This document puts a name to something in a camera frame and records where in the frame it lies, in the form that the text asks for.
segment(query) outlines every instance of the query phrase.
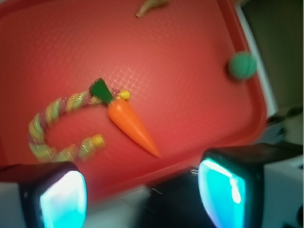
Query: braided rope toy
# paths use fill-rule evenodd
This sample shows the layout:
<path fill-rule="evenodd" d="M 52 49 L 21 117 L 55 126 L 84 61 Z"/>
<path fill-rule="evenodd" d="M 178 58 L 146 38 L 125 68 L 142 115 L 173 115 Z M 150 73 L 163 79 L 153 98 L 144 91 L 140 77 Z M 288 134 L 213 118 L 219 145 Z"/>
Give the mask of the braided rope toy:
<path fill-rule="evenodd" d="M 130 93 L 122 91 L 117 93 L 113 91 L 116 99 L 128 100 Z M 91 96 L 89 92 L 73 94 L 52 102 L 43 112 L 37 113 L 34 119 L 28 125 L 29 147 L 35 157 L 40 162 L 65 162 L 74 161 L 77 158 L 85 160 L 92 156 L 97 148 L 104 147 L 105 141 L 101 134 L 85 138 L 80 146 L 70 145 L 58 151 L 50 147 L 45 141 L 45 131 L 57 122 L 59 117 L 78 110 L 82 107 L 100 105 L 103 101 L 96 96 Z"/>

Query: green carrot top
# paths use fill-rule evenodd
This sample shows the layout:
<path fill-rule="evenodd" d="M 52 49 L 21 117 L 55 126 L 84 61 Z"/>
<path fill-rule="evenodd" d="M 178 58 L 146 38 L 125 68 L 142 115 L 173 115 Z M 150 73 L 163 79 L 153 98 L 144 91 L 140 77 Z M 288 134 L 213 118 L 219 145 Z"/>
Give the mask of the green carrot top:
<path fill-rule="evenodd" d="M 110 104 L 114 97 L 112 96 L 110 90 L 105 84 L 105 81 L 102 78 L 99 78 L 90 87 L 90 93 L 98 98 L 102 99 L 107 104 Z"/>

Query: red tray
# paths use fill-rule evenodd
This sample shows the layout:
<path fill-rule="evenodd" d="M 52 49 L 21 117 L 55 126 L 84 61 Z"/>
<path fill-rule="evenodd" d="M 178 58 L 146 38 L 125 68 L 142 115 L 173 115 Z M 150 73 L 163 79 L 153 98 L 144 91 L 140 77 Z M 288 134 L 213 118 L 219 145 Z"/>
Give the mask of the red tray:
<path fill-rule="evenodd" d="M 102 77 L 128 89 L 155 139 L 157 159 L 124 135 L 105 108 L 61 118 L 47 138 L 63 148 L 96 133 L 106 147 L 78 162 L 90 201 L 198 164 L 208 147 L 253 142 L 266 122 L 257 75 L 231 80 L 248 50 L 229 0 L 172 0 L 138 19 L 143 0 L 9 0 L 0 5 L 1 163 L 36 163 L 28 123 L 59 97 Z"/>

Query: teal ball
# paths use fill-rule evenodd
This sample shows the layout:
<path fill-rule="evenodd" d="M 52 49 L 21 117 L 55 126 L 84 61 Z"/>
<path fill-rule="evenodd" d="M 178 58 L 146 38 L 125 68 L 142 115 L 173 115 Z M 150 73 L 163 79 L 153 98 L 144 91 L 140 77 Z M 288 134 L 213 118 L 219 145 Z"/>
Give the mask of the teal ball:
<path fill-rule="evenodd" d="M 257 61 L 249 52 L 238 52 L 229 61 L 229 73 L 236 79 L 249 79 L 257 70 Z"/>

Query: orange carrot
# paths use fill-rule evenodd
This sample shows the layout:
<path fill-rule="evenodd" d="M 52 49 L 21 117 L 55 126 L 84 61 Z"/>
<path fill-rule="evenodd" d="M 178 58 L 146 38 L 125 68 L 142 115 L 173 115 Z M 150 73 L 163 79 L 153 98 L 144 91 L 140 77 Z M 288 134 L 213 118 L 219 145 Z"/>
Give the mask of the orange carrot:
<path fill-rule="evenodd" d="M 114 99 L 103 79 L 100 78 L 95 81 L 90 88 L 90 92 L 108 104 L 110 119 L 126 135 L 154 156 L 160 156 L 151 136 L 129 103 L 123 99 Z"/>
<path fill-rule="evenodd" d="M 122 99 L 112 101 L 108 106 L 108 115 L 110 119 L 136 143 L 151 154 L 157 157 L 160 156 L 148 131 L 128 102 Z"/>

